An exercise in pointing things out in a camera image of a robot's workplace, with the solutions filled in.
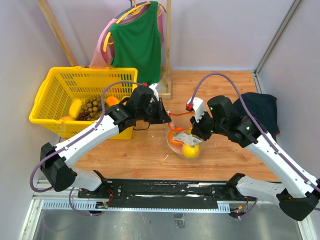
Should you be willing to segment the orange persimmon toy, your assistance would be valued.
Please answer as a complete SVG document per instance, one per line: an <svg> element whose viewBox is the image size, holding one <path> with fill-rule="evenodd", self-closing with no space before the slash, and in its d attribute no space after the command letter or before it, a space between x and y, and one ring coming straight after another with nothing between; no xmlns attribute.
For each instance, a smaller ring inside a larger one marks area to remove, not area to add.
<svg viewBox="0 0 320 240"><path fill-rule="evenodd" d="M181 128L181 127L176 127L173 129L170 129L168 134L167 134L167 141L170 145L175 146L175 147L179 147L182 146L184 143L180 140L174 140L174 137L179 134L182 133L185 129Z"/></svg>

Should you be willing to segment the clear orange zip bag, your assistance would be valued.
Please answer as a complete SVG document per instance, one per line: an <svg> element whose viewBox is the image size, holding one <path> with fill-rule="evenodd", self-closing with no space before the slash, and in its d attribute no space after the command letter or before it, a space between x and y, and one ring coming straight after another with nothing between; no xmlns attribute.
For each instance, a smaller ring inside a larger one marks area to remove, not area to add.
<svg viewBox="0 0 320 240"><path fill-rule="evenodd" d="M180 156L183 159L186 159L186 160L197 159L199 157L200 153L201 153L203 141L198 136L196 136L196 135L191 133L191 131L192 131L192 126L191 125L187 127L187 125L185 124L185 125L183 125L181 127L179 125L176 125L176 123L174 122L174 120L177 119L177 118L186 117L186 116L190 117L190 116L193 116L194 113L193 112L188 112L188 111L185 111L183 113L171 113L169 110L167 111L167 113L171 117L171 122L168 123L168 130L167 130L167 133L166 133L166 142L167 142L169 148L174 153L176 153L178 156ZM200 146L200 153L196 158L189 159L189 158L184 157L183 154L182 154L182 146L173 146L173 145L168 143L167 135L168 135L170 129L174 129L174 128L183 128L183 129L185 129L183 132L178 133L173 138L174 140L182 141L183 145L186 144L186 145L194 146L194 145L198 144Z"/></svg>

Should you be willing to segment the yellow lemon toy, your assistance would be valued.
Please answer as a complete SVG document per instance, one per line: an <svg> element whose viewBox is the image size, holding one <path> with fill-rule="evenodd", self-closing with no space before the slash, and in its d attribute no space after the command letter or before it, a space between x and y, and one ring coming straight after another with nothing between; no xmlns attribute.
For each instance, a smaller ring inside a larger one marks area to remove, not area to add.
<svg viewBox="0 0 320 240"><path fill-rule="evenodd" d="M200 154L201 148L199 144L195 144L195 145L183 144L181 147L181 152L182 152L182 155L187 159L194 159Z"/></svg>

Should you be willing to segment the orange bell pepper toy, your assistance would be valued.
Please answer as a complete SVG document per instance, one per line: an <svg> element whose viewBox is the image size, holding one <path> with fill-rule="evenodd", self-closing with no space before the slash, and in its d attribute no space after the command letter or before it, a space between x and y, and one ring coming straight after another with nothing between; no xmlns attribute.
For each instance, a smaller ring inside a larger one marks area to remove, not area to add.
<svg viewBox="0 0 320 240"><path fill-rule="evenodd" d="M109 106L109 107L112 107L114 105L117 105L120 103L120 100L114 96L109 96L106 98L105 100L106 104Z"/></svg>

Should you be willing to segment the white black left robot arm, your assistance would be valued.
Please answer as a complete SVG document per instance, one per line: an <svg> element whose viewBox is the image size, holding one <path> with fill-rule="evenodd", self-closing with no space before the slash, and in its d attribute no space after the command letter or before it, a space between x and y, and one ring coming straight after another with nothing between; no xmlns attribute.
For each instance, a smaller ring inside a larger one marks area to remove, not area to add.
<svg viewBox="0 0 320 240"><path fill-rule="evenodd" d="M96 170L76 168L76 162L103 141L134 127L138 121L151 125L166 124L171 118L158 94L158 84L137 86L131 96L111 106L93 124L68 140L40 150L40 170L51 188L61 192L69 187L90 191L96 198L107 193L104 177Z"/></svg>

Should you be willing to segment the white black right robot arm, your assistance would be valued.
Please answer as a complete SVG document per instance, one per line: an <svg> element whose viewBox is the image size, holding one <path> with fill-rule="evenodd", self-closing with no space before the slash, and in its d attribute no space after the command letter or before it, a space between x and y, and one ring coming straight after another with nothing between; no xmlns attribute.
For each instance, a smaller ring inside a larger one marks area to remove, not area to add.
<svg viewBox="0 0 320 240"><path fill-rule="evenodd" d="M186 109L194 113L191 133L202 140L211 135L226 136L258 157L280 180L257 180L236 173L227 182L226 193L232 200L253 197L275 205L290 218L303 221L320 201L320 181L300 167L251 115L240 116L231 100L223 95L207 103L191 97Z"/></svg>

